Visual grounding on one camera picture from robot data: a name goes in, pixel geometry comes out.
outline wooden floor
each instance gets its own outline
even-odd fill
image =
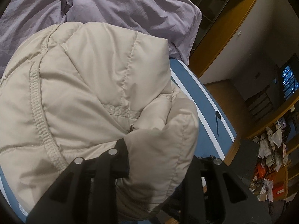
[[[237,133],[231,149],[225,156],[224,162],[229,165],[239,149],[242,135],[252,127],[253,119],[245,105],[244,99],[230,80],[218,81],[205,86]]]

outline metal screw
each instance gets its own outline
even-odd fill
[[[220,165],[220,164],[222,163],[222,161],[221,161],[221,159],[219,159],[219,158],[215,158],[215,159],[213,160],[213,163],[216,164],[216,165]]]
[[[82,162],[83,162],[83,158],[81,158],[81,157],[77,157],[74,160],[74,163],[76,163],[76,164],[81,164]]]
[[[110,155],[115,155],[115,154],[117,153],[117,149],[112,148],[112,149],[110,149],[110,150],[108,151],[108,153],[109,153]]]

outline white wall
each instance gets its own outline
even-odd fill
[[[274,28],[299,55],[299,18],[288,0],[275,0]]]
[[[260,92],[267,85],[270,85],[267,94],[273,106],[278,108],[280,105],[279,85],[274,82],[277,76],[277,66],[275,63],[263,51],[260,51],[250,57],[242,70],[232,79],[232,82],[244,100]]]
[[[284,36],[281,35],[275,28],[271,30],[262,49],[279,67],[285,64],[295,53],[295,49],[290,46]]]
[[[201,76],[203,84],[231,79],[256,53],[267,37],[273,22],[274,0],[257,0],[238,31]]]

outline blue mattress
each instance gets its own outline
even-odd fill
[[[214,155],[223,160],[236,137],[234,128],[211,94],[182,61],[170,59],[170,67],[172,80],[191,100],[195,102],[197,106],[199,134],[195,155],[202,157]],[[220,114],[220,118],[217,120],[216,111]],[[25,222],[27,213],[14,197],[6,182],[1,167],[0,190],[4,194],[11,208],[19,218]],[[149,223],[149,221],[138,222],[138,224]]]

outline purple duvet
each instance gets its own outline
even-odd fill
[[[106,22],[165,38],[169,56],[188,65],[201,18],[189,0],[12,0],[0,19],[0,77],[28,36],[69,21]]]

